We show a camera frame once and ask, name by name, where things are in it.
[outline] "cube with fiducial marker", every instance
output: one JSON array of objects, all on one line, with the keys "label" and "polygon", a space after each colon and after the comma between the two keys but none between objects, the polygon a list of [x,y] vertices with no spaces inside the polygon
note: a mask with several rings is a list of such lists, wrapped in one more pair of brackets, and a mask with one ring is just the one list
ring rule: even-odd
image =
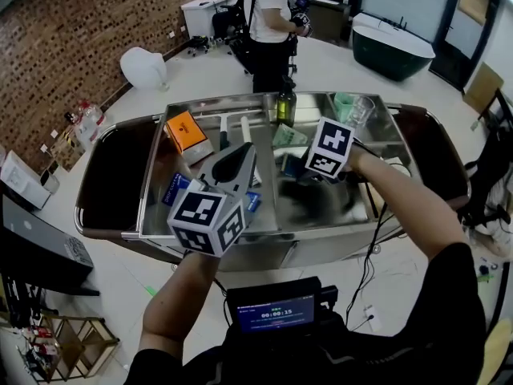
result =
[{"label": "cube with fiducial marker", "polygon": [[349,158],[354,129],[321,117],[305,167],[328,178],[337,178]]},{"label": "cube with fiducial marker", "polygon": [[187,189],[168,225],[183,248],[221,257],[246,227],[242,200]]}]

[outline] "white desk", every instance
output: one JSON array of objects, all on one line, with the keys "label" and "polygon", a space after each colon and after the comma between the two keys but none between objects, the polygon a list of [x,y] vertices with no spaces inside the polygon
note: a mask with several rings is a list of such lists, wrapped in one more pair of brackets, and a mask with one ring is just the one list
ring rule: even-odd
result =
[{"label": "white desk", "polygon": [[214,27],[212,25],[212,17],[215,13],[226,11],[221,8],[222,5],[233,5],[236,0],[194,0],[181,6],[184,11],[185,22],[189,37],[195,35],[206,35],[212,37],[214,35]]}]

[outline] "person wearing white shirt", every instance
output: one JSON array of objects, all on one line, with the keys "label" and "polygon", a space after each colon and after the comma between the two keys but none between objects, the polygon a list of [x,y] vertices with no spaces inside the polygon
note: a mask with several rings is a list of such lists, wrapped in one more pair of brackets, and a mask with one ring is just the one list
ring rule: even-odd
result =
[{"label": "person wearing white shirt", "polygon": [[244,16],[249,27],[253,92],[280,91],[283,76],[289,73],[291,34],[306,35],[303,26],[290,21],[288,0],[244,0]]}]

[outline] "brick wall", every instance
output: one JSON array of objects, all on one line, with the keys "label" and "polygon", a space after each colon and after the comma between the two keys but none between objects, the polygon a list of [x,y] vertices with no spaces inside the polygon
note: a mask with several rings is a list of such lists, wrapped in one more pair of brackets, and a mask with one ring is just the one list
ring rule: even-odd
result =
[{"label": "brick wall", "polygon": [[[15,0],[0,13],[0,144],[34,170],[80,99],[101,104],[125,83],[131,47],[166,53],[188,40],[180,6],[191,0]],[[170,30],[176,37],[167,38]]]}]

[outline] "green bottle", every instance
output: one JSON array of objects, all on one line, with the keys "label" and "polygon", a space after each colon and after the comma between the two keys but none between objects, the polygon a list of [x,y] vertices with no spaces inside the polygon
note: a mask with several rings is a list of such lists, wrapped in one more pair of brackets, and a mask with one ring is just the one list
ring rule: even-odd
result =
[{"label": "green bottle", "polygon": [[292,127],[294,125],[294,116],[296,115],[297,97],[292,91],[296,86],[292,79],[287,75],[283,76],[283,88],[278,94],[277,101],[277,123]]}]

